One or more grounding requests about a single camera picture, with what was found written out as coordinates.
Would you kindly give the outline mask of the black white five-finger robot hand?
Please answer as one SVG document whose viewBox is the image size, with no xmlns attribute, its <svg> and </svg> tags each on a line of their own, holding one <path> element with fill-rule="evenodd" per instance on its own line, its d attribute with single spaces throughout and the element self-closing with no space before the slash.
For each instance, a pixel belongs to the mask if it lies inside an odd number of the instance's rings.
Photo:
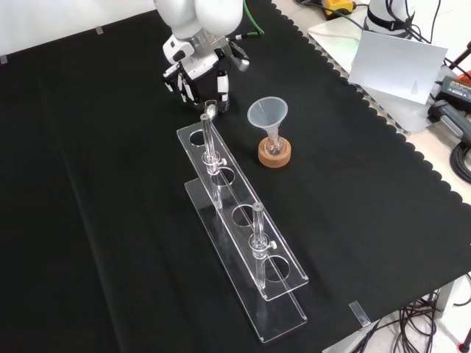
<svg viewBox="0 0 471 353">
<path fill-rule="evenodd" d="M 199 106 L 202 103 L 196 83 L 209 73 L 216 73 L 217 98 L 213 99 L 221 112 L 226 112 L 230 106 L 229 76 L 222 63 L 229 60 L 238 70 L 244 72 L 248 69 L 250 60 L 246 52 L 237 46 L 231 39 L 217 48 L 211 49 L 202 56 L 184 56 L 180 59 L 182 51 L 176 53 L 177 61 L 164 73 L 163 81 L 170 92 L 178 92 L 184 103 Z"/>
</svg>

